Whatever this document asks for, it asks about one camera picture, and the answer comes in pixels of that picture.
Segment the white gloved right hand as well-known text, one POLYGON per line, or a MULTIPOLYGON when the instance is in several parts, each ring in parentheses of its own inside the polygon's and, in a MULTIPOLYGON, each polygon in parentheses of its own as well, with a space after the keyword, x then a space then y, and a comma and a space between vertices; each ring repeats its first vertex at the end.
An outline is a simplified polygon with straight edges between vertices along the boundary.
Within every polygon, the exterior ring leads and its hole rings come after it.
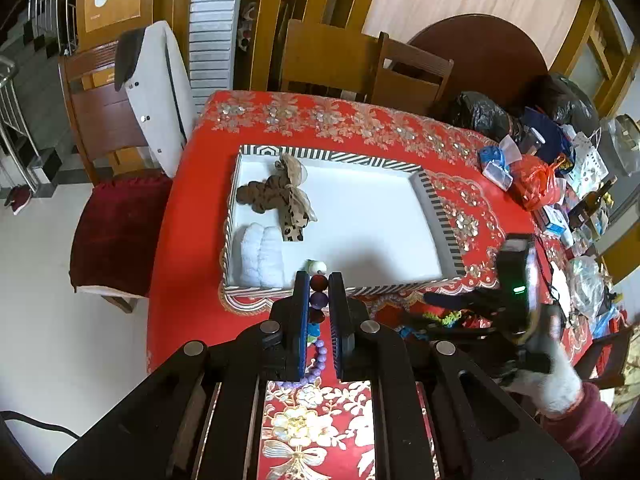
POLYGON ((560 343, 562 335, 562 311, 558 307, 547 307, 541 318, 544 322, 541 351, 549 361, 548 372, 534 372, 521 368, 512 379, 501 387, 509 392, 527 396, 538 412, 548 419, 560 419, 582 402, 584 390, 582 380, 570 364, 560 343))

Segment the maroon sleeve forearm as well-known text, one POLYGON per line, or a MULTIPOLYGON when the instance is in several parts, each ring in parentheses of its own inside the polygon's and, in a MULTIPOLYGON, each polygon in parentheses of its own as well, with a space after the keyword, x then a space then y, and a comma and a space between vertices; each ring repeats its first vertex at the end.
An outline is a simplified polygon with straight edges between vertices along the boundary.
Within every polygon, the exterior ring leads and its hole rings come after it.
POLYGON ((574 408, 563 415, 542 416, 541 426, 570 454, 582 478, 604 463, 623 430, 590 382, 582 384, 582 396, 574 408))

